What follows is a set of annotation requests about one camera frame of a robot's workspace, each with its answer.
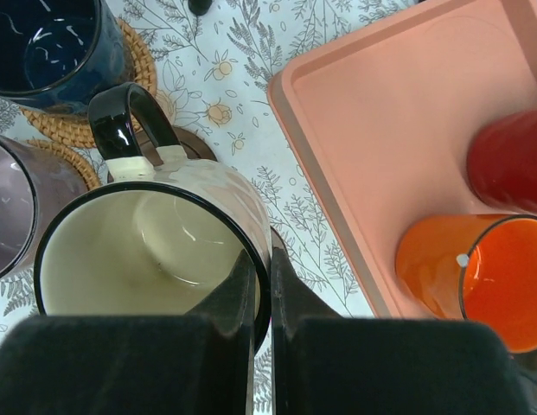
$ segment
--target woven coaster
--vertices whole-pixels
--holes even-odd
[[[124,32],[125,43],[130,46],[136,74],[135,81],[155,96],[157,94],[157,70],[147,45],[128,23],[118,19],[118,24]],[[41,134],[57,143],[88,149],[95,147],[93,134],[86,118],[62,118],[26,108],[21,108],[21,111]],[[135,131],[141,130],[141,125],[135,119],[133,126]]]
[[[74,167],[84,179],[87,190],[93,190],[101,185],[99,177],[92,165],[82,155],[69,149],[66,145],[45,140],[28,140],[26,143],[33,145],[38,149],[53,153],[57,157],[70,163],[70,165]]]

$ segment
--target black object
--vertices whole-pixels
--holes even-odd
[[[31,317],[0,349],[0,415],[246,413],[254,287],[241,254],[186,316]]]
[[[206,15],[213,0],[189,0],[189,10],[196,16]]]
[[[126,82],[98,93],[89,103],[89,125],[105,160],[143,155],[133,130],[132,114],[155,147],[180,144],[157,100],[142,86]]]
[[[272,261],[278,415],[528,414],[506,348],[472,322],[343,319]]]
[[[537,350],[513,356],[518,369],[522,390],[537,415]]]
[[[248,269],[205,300],[215,316],[24,322],[0,349],[0,414],[250,413],[252,293],[231,309],[216,298],[250,287]],[[513,361],[483,325],[340,318],[281,249],[272,307],[278,415],[529,414]]]

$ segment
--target black mug rim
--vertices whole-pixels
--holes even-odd
[[[56,80],[52,84],[42,86],[41,88],[37,89],[29,89],[27,91],[7,91],[7,90],[0,90],[0,97],[1,98],[24,98],[24,97],[30,97],[33,95],[37,95],[39,93],[45,93],[47,91],[51,91],[55,89],[57,86],[61,85],[62,83],[66,82],[67,80],[71,79],[73,76],[75,76],[83,67],[86,65],[87,61],[89,61],[89,58],[91,57],[93,51],[95,50],[95,47],[97,46],[97,43],[99,42],[99,37],[101,35],[101,25],[103,23],[103,0],[93,0],[93,3],[95,5],[95,31],[93,32],[93,39],[92,44],[90,45],[89,49],[86,52],[86,55],[84,56],[84,59],[81,60],[81,62],[78,64],[77,67],[75,67],[70,73],[66,74],[59,80]]]
[[[245,232],[238,226],[238,224],[221,209],[216,207],[210,201],[203,199],[199,195],[191,193],[190,191],[172,186],[170,184],[162,182],[114,182],[91,190],[84,195],[79,196],[70,203],[68,203],[51,221],[48,225],[45,233],[42,236],[37,251],[35,253],[34,263],[34,292],[37,309],[40,314],[46,315],[47,311],[42,300],[42,288],[41,288],[41,270],[43,254],[47,249],[48,242],[53,236],[56,228],[69,216],[76,208],[81,207],[85,203],[94,199],[100,198],[105,195],[110,195],[118,192],[125,192],[129,190],[147,190],[165,193],[181,197],[186,201],[193,202],[199,208],[207,210],[216,219],[224,223],[237,238],[243,244],[246,252],[255,265],[257,272],[257,279],[259,281],[259,312],[256,315],[254,321],[254,350],[255,353],[259,351],[260,346],[266,338],[268,332],[268,326],[270,324],[270,318],[272,315],[272,302],[271,302],[271,290],[270,290],[270,269],[266,269],[263,259],[254,247],[251,239],[245,234]]]

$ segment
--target cup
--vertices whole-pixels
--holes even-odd
[[[537,214],[537,110],[481,129],[470,145],[468,180],[486,204]]]
[[[142,155],[131,113],[161,166]],[[188,160],[157,102],[137,84],[99,93],[89,120],[114,182],[69,204],[45,232],[35,262],[40,312],[185,314],[227,278],[245,250],[257,274],[258,348],[270,320],[272,243],[252,184],[221,163]]]
[[[85,192],[64,160],[0,137],[0,277],[31,265],[49,222]]]
[[[408,229],[397,276],[433,315],[488,324],[512,353],[537,349],[537,216],[430,216]]]
[[[85,116],[93,95],[131,79],[131,51],[104,0],[0,0],[1,98]]]

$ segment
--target red glass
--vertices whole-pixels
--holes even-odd
[[[468,152],[467,170],[472,190],[484,203],[537,214],[537,110],[480,130]]]

